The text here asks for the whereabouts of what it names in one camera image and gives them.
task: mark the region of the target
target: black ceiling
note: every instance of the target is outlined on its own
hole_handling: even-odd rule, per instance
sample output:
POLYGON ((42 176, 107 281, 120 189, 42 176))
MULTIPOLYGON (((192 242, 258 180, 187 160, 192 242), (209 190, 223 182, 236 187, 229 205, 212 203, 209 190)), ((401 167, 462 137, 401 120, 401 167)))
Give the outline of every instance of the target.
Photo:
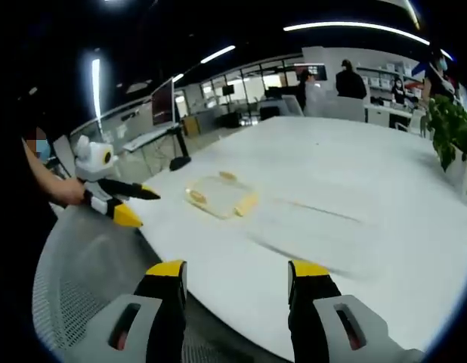
MULTIPOLYGON (((178 73, 178 83, 200 82, 242 64, 303 46, 372 48, 423 59, 426 47, 400 36, 366 29, 307 29, 286 33, 284 26, 322 20, 359 20, 418 32, 403 8, 376 0, 70 0, 51 4, 24 2, 5 27, 14 55, 8 63, 11 94, 37 86, 41 107, 65 113, 69 123, 93 117, 90 62, 100 57, 109 94, 103 109, 127 99, 133 82, 152 79, 151 86, 178 73), (207 55, 227 45, 237 48, 198 67, 207 55), (121 82, 124 86, 116 88, 121 82)), ((423 16, 421 36, 434 37, 457 59, 467 85, 467 10, 451 2, 412 3, 423 16)))

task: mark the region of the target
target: chair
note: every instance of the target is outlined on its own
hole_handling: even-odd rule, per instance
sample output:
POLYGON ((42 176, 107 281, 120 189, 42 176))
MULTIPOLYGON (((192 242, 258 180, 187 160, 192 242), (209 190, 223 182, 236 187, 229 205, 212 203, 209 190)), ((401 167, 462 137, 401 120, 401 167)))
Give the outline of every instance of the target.
POLYGON ((363 100, 350 97, 334 97, 327 99, 324 114, 331 119, 349 119, 350 121, 366 122, 363 100))
POLYGON ((297 101, 297 98, 295 98, 295 95, 283 95, 282 98, 286 102, 291 116, 304 116, 301 105, 297 101))
POLYGON ((85 206, 67 207, 42 251, 32 295, 36 333, 58 358, 102 308, 133 293, 154 264, 135 230, 85 206))
POLYGON ((403 130, 409 132, 410 134, 422 137, 422 117, 424 117, 424 115, 424 111, 414 110, 408 126, 405 126, 401 123, 395 123, 394 126, 397 130, 403 130))

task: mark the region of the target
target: person's hand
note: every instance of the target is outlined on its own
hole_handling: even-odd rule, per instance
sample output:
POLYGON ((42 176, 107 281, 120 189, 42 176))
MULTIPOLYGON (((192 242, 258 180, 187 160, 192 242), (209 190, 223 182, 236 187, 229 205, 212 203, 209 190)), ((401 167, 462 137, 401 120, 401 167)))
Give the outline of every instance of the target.
POLYGON ((78 205, 84 199, 84 185, 76 178, 57 180, 51 189, 52 197, 61 203, 78 205))

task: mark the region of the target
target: green plant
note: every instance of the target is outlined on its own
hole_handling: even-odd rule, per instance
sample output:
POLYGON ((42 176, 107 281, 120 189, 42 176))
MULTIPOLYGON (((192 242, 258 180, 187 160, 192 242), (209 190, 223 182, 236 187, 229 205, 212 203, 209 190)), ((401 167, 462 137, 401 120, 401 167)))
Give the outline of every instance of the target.
POLYGON ((444 171, 455 160, 455 146, 462 151, 462 159, 467 161, 467 113, 462 105, 437 95, 430 102, 429 112, 428 130, 435 131, 433 146, 444 171))

